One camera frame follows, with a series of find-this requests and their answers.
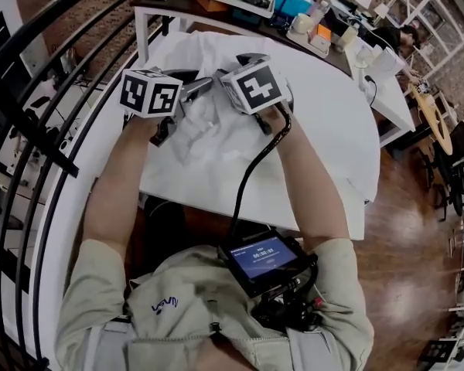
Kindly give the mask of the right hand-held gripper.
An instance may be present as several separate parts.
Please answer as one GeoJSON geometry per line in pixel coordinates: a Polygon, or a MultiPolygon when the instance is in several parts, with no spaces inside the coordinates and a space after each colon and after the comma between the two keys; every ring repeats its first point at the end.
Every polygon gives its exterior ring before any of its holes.
{"type": "Polygon", "coordinates": [[[252,115],[264,134],[271,127],[259,112],[278,102],[294,110],[294,96],[288,81],[279,73],[270,56],[263,53],[236,55],[238,64],[232,69],[218,69],[215,77],[227,92],[232,106],[242,114],[252,115]]]}

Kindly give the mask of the white work table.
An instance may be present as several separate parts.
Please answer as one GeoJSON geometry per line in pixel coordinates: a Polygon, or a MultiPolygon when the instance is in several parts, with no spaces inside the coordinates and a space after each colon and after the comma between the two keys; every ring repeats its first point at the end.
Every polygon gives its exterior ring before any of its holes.
{"type": "Polygon", "coordinates": [[[186,111],[178,126],[174,145],[184,165],[218,159],[237,118],[229,97],[222,89],[212,89],[186,111]]]}

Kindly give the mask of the white pillowcase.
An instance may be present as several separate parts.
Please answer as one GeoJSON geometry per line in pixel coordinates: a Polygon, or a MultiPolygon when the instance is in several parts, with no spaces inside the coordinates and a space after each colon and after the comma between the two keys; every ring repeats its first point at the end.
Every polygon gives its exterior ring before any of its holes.
{"type": "MultiPolygon", "coordinates": [[[[146,68],[198,70],[212,76],[218,69],[232,69],[236,55],[263,53],[270,56],[288,81],[294,96],[294,114],[326,170],[337,184],[348,184],[362,199],[372,201],[380,174],[380,142],[374,116],[365,96],[347,75],[289,75],[268,49],[273,40],[256,36],[227,36],[216,32],[171,32],[149,55],[146,68]]],[[[166,177],[176,173],[195,186],[203,181],[212,189],[230,184],[236,189],[247,165],[268,143],[252,117],[237,112],[237,118],[218,159],[184,165],[176,154],[177,132],[157,148],[148,173],[166,177]]]]}

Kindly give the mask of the teal box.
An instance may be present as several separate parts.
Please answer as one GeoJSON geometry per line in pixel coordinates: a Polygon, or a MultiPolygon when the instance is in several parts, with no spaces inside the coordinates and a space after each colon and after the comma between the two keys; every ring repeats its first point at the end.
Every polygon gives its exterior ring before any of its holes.
{"type": "Polygon", "coordinates": [[[252,26],[259,26],[262,22],[262,17],[259,15],[239,8],[233,8],[232,17],[237,21],[245,22],[252,26]]]}

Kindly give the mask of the small white tray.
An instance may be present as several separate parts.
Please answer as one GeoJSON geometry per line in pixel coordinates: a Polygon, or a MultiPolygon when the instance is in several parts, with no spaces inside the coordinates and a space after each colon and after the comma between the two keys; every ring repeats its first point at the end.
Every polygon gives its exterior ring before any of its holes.
{"type": "Polygon", "coordinates": [[[321,59],[326,59],[329,55],[329,49],[318,49],[316,47],[313,47],[310,45],[309,43],[309,36],[310,36],[310,32],[308,34],[298,34],[296,32],[292,32],[291,30],[287,31],[287,38],[290,39],[291,41],[293,41],[294,43],[296,43],[298,46],[301,46],[302,48],[308,50],[309,52],[311,53],[314,53],[316,56],[318,56],[319,58],[321,59]]]}

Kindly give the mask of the dark-topped white-legged table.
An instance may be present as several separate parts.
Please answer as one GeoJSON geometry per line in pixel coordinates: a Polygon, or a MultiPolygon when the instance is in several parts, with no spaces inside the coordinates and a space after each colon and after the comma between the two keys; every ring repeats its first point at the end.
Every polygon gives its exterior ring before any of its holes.
{"type": "Polygon", "coordinates": [[[133,0],[138,50],[138,65],[144,66],[148,61],[148,19],[155,15],[162,17],[162,34],[167,35],[170,22],[179,20],[177,29],[186,32],[193,22],[216,27],[242,36],[269,38],[275,45],[268,49],[278,65],[289,75],[315,74],[325,75],[329,80],[336,79],[336,72],[352,76],[349,60],[344,53],[334,49],[324,60],[303,49],[278,30],[268,27],[262,20],[258,25],[235,19],[229,12],[207,12],[195,0],[133,0]]]}

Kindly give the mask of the orange and white box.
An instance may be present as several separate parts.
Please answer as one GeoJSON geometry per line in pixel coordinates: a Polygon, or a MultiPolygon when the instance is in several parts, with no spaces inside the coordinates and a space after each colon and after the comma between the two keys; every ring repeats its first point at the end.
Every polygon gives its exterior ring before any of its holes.
{"type": "Polygon", "coordinates": [[[313,27],[309,36],[309,43],[320,50],[328,49],[331,44],[331,36],[331,30],[319,23],[313,27]]]}

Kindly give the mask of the clear plastic bottle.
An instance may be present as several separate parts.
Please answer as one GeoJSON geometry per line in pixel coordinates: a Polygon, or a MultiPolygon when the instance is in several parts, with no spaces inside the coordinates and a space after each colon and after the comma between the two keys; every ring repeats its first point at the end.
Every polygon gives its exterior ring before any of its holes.
{"type": "Polygon", "coordinates": [[[316,6],[316,9],[312,13],[312,20],[314,25],[318,25],[322,19],[324,18],[325,14],[329,11],[330,4],[326,0],[322,0],[316,6]]]}

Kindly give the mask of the cream cup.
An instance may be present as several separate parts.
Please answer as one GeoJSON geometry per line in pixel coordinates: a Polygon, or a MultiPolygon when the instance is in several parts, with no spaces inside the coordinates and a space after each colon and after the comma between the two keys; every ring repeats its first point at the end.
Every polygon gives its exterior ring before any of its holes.
{"type": "Polygon", "coordinates": [[[336,49],[343,52],[351,42],[358,37],[359,29],[356,26],[348,26],[341,36],[336,38],[334,45],[336,49]]]}

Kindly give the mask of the black metal railing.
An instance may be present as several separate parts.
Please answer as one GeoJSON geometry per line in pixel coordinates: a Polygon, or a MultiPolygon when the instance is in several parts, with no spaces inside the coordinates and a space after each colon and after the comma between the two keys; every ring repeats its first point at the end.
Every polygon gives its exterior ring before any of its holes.
{"type": "MultiPolygon", "coordinates": [[[[15,32],[6,43],[0,48],[0,76],[4,73],[7,64],[11,63],[13,58],[17,57],[23,50],[47,27],[55,22],[63,13],[68,11],[81,0],[52,0],[51,3],[46,5],[39,11],[29,22],[23,25],[17,32],[15,32]]],[[[6,118],[6,124],[0,130],[0,150],[2,149],[5,141],[5,136],[8,134],[10,128],[16,128],[20,134],[27,140],[25,150],[19,159],[10,182],[9,188],[5,197],[5,206],[2,210],[0,219],[0,350],[5,358],[6,364],[4,371],[47,371],[49,360],[41,353],[39,343],[39,319],[37,315],[32,317],[32,329],[34,338],[35,354],[29,355],[26,349],[26,341],[24,336],[23,320],[22,320],[22,269],[24,267],[24,256],[26,251],[26,244],[29,240],[30,224],[34,217],[36,206],[39,202],[39,195],[43,189],[46,177],[52,167],[57,165],[61,171],[61,177],[65,179],[68,175],[76,177],[79,169],[73,163],[73,155],[65,155],[60,150],[60,144],[67,134],[70,126],[77,117],[83,104],[78,102],[70,116],[64,121],[63,126],[56,139],[51,140],[46,134],[46,123],[53,111],[61,101],[66,91],[73,84],[77,78],[77,74],[88,65],[92,59],[110,42],[111,38],[116,36],[123,30],[130,22],[135,20],[134,15],[128,16],[124,19],[112,33],[108,34],[102,39],[81,61],[76,69],[64,80],[62,87],[57,92],[56,96],[49,103],[43,115],[37,122],[28,119],[25,111],[22,109],[24,103],[29,98],[30,94],[34,91],[39,83],[40,77],[46,73],[53,62],[58,60],[87,30],[99,22],[100,19],[105,17],[113,9],[123,4],[127,0],[117,0],[115,3],[109,5],[105,9],[99,11],[93,18],[89,19],[82,25],[69,39],[67,39],[56,52],[49,58],[49,60],[42,66],[39,72],[30,80],[28,87],[25,89],[20,100],[16,100],[4,86],[0,77],[0,108],[6,118]],[[16,196],[17,188],[19,187],[20,179],[27,164],[27,160],[34,148],[38,148],[45,156],[45,166],[39,176],[39,182],[36,185],[32,194],[32,200],[29,204],[28,214],[26,216],[26,225],[22,231],[22,237],[19,244],[19,255],[15,266],[15,315],[16,326],[18,332],[18,352],[21,356],[20,360],[16,360],[11,352],[10,345],[12,338],[9,337],[5,330],[5,323],[3,320],[2,310],[2,255],[4,251],[5,235],[9,223],[9,217],[12,210],[12,204],[16,196]]]]}

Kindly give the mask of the white side table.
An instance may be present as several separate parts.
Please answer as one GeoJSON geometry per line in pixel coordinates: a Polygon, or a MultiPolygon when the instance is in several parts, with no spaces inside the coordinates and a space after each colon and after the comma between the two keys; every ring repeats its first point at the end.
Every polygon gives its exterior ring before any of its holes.
{"type": "Polygon", "coordinates": [[[367,101],[371,102],[371,108],[391,122],[390,128],[380,135],[380,146],[383,148],[404,134],[414,132],[415,123],[395,77],[376,86],[364,79],[367,64],[357,59],[357,55],[364,48],[369,46],[360,38],[356,38],[346,46],[344,53],[350,65],[351,77],[367,101]]]}

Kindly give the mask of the black chest-mounted monitor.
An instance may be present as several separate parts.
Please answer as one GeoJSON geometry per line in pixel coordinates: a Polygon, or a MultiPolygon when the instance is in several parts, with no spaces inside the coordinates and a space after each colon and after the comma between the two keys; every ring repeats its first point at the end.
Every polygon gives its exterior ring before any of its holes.
{"type": "Polygon", "coordinates": [[[277,230],[227,241],[217,253],[249,298],[289,287],[307,270],[317,275],[318,257],[308,255],[296,239],[277,230]]]}

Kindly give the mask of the person's beige jacket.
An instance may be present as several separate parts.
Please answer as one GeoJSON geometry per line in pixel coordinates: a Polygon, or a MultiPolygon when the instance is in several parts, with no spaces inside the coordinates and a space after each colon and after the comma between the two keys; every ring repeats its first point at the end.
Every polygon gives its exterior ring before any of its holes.
{"type": "Polygon", "coordinates": [[[55,353],[62,371],[190,371],[219,336],[257,371],[362,371],[374,343],[348,239],[316,250],[322,299],[313,332],[262,327],[254,301],[209,246],[177,253],[125,293],[121,257],[109,246],[80,246],[63,298],[55,353]]]}

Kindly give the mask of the round wooden table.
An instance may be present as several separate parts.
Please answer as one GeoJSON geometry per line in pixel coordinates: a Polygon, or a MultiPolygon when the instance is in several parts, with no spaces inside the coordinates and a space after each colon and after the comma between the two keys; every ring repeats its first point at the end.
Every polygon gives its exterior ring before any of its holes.
{"type": "Polygon", "coordinates": [[[418,109],[422,112],[428,126],[431,128],[435,140],[440,144],[447,155],[453,153],[452,140],[449,129],[445,124],[434,97],[430,93],[423,93],[414,85],[410,85],[411,93],[415,98],[418,109]]]}

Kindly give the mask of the black patterned board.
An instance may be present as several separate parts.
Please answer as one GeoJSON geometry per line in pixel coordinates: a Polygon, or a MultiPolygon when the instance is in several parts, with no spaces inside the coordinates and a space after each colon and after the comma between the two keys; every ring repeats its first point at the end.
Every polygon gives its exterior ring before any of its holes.
{"type": "Polygon", "coordinates": [[[455,341],[430,340],[421,358],[426,362],[445,363],[448,361],[454,347],[455,341]]]}

